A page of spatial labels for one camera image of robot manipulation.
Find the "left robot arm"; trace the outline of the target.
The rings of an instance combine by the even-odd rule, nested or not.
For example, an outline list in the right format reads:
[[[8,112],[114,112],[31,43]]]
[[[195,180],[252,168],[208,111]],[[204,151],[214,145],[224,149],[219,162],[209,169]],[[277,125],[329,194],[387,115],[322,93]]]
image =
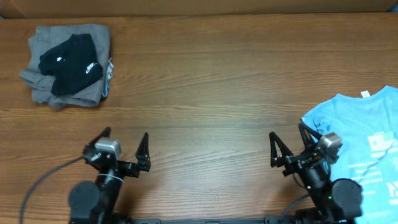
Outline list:
[[[94,167],[98,175],[94,182],[80,182],[68,196],[70,223],[132,223],[129,215],[114,212],[125,177],[138,178],[150,171],[149,134],[144,133],[136,151],[136,162],[120,160],[121,145],[110,138],[111,128],[105,128],[85,146],[83,160]]]

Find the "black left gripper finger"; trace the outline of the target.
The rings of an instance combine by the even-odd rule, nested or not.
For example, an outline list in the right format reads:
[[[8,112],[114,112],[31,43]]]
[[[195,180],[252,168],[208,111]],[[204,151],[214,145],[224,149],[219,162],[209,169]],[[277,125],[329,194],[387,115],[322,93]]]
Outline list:
[[[144,136],[136,151],[136,159],[138,169],[141,171],[149,172],[151,167],[149,155],[149,134],[144,133]]]
[[[111,133],[111,128],[109,126],[105,127],[103,131],[99,135],[97,135],[97,137],[95,137],[92,141],[90,141],[89,145],[94,146],[95,143],[99,141],[101,138],[109,138],[110,133]]]

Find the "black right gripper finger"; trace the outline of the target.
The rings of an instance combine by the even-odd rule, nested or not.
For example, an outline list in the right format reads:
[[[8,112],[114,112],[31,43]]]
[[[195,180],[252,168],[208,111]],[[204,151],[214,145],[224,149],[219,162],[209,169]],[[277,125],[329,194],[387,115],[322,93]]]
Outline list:
[[[307,126],[304,122],[300,122],[298,124],[298,129],[306,149],[311,149],[316,146],[315,141],[313,140],[314,138],[318,141],[322,138],[321,134]]]
[[[292,151],[275,132],[269,133],[269,140],[271,145],[271,167],[284,166],[286,157],[293,156]]]

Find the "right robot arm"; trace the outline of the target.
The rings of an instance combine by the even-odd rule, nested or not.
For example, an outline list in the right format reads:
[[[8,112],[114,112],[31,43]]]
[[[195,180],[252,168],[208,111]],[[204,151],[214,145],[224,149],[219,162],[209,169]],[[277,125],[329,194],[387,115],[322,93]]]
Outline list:
[[[298,124],[304,150],[295,155],[275,133],[269,133],[271,167],[284,167],[284,176],[297,174],[307,194],[292,202],[274,223],[354,223],[362,215],[362,187],[347,178],[331,180],[331,166],[343,145],[335,133],[322,135]]]

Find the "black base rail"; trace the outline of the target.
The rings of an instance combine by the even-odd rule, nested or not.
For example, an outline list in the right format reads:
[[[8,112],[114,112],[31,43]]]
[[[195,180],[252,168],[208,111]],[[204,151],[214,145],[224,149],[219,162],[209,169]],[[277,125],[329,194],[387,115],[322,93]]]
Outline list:
[[[291,216],[270,215],[264,218],[230,218],[198,220],[130,219],[131,224],[296,224],[301,223]]]

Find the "grey folded garment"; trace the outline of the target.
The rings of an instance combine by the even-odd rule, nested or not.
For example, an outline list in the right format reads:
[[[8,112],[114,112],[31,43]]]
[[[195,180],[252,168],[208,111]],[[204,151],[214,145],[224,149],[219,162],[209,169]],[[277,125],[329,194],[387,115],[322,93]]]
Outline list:
[[[41,74],[38,68],[40,59],[49,49],[69,39],[73,34],[90,34],[99,64],[103,68],[103,77],[82,91],[71,95],[57,96],[51,92],[55,77]],[[27,68],[20,72],[20,78],[32,89],[32,99],[36,103],[46,103],[55,110],[66,105],[91,107],[102,99],[104,79],[110,51],[109,29],[99,24],[81,24],[70,26],[38,26],[36,33],[29,39],[31,60]]]

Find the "light blue folded garment edge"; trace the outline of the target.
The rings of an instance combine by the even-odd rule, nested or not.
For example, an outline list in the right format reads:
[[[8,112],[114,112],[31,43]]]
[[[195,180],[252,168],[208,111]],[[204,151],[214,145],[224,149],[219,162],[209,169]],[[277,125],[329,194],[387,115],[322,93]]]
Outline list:
[[[114,70],[114,64],[112,63],[112,58],[109,58],[108,60],[108,66],[106,69],[106,75],[104,79],[104,88],[102,92],[102,98],[107,98],[109,94],[109,89],[110,89],[110,80],[113,77],[113,70]]]

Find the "light blue printed t-shirt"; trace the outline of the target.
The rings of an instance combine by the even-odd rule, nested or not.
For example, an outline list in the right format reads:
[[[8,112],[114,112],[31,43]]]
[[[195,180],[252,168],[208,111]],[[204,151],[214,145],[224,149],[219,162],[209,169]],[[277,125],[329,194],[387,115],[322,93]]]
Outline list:
[[[302,116],[316,132],[336,133],[343,145],[331,179],[363,188],[357,223],[397,223],[397,89],[385,86],[360,98],[337,94]]]

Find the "black folded Nike garment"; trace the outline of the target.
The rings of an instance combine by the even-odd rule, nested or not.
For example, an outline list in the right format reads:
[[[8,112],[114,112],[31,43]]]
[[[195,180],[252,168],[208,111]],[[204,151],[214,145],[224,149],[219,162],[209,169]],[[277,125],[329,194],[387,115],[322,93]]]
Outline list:
[[[41,74],[55,77],[51,92],[57,96],[82,91],[103,77],[90,34],[73,34],[39,59]]]

